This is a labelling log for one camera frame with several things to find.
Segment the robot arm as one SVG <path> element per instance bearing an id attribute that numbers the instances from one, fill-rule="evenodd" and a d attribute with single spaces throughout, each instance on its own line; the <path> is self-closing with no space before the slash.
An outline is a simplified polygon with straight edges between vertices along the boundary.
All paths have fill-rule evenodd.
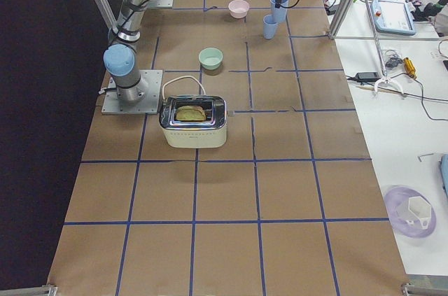
<path id="1" fill-rule="evenodd" d="M 148 88 L 137 66 L 137 41 L 148 0 L 122 0 L 116 24 L 111 28 L 103 61 L 119 100 L 135 104 Z"/>

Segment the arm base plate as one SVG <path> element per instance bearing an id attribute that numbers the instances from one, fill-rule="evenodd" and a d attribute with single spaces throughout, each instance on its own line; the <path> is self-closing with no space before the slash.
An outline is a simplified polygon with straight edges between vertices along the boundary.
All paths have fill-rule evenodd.
<path id="1" fill-rule="evenodd" d="M 134 87 L 116 86 L 109 78 L 101 112 L 106 115 L 143 114 L 155 115 L 160 108 L 163 70 L 140 70 L 141 78 Z"/>

